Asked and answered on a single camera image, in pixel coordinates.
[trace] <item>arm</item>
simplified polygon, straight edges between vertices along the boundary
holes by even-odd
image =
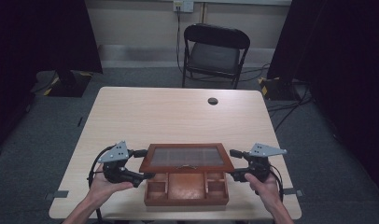
[[[97,168],[96,172],[102,171],[103,164]],[[63,224],[85,223],[91,214],[101,207],[113,193],[120,190],[131,189],[132,187],[133,184],[130,182],[112,184],[105,179],[103,173],[96,173],[87,196],[85,196],[84,200],[77,205]]]
[[[276,180],[273,175],[269,175],[264,183],[261,183],[251,174],[245,174],[245,178],[250,183],[250,187],[259,193],[266,210],[272,214],[276,224],[294,223],[288,210],[280,201]]]

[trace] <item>table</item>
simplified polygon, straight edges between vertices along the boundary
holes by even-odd
[[[218,99],[216,105],[208,103],[211,97]],[[54,199],[49,210],[52,218],[70,214],[88,192],[86,178],[97,154],[121,140],[135,150],[152,143],[222,143],[227,151],[249,151],[256,142],[279,147],[258,91],[104,87],[59,186],[68,195]],[[142,160],[131,158],[126,167],[138,172]],[[283,156],[273,156],[270,162],[283,176],[284,188],[292,188]],[[247,167],[245,160],[236,158],[232,164]],[[105,219],[126,220],[272,218],[248,183],[234,182],[230,175],[227,178],[230,201],[226,206],[147,207],[143,181],[138,189],[115,193],[101,211]],[[284,204],[292,218],[301,217],[296,195],[285,196]]]

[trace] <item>gray carpet floor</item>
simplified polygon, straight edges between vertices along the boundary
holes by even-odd
[[[258,74],[243,74],[241,79],[249,80],[240,82],[238,89],[260,90],[255,78]],[[39,73],[35,90],[49,83],[52,76],[53,72]],[[61,222],[49,217],[51,201],[45,196],[58,189],[103,86],[179,88],[181,75],[178,68],[106,68],[103,75],[93,76],[81,98],[48,97],[39,91],[29,113],[2,145],[0,224]],[[224,79],[188,80],[187,88],[230,89],[231,83]],[[305,88],[299,86],[298,92],[304,94]],[[265,103],[275,109],[294,102]],[[270,113],[274,127],[288,112]],[[294,110],[276,135],[281,148],[289,152],[285,160],[293,185],[304,193],[299,197],[302,218],[296,223],[379,224],[378,188],[356,158],[334,138],[328,118],[313,101]]]

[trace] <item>chair backrest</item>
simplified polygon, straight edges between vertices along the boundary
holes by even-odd
[[[240,30],[205,23],[192,24],[184,31],[189,41],[232,49],[248,49],[250,39]]]

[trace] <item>brown wooden box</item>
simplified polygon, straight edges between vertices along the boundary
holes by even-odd
[[[234,168],[224,147],[216,144],[151,144],[140,166],[155,173],[147,180],[147,206],[225,205],[225,172]]]

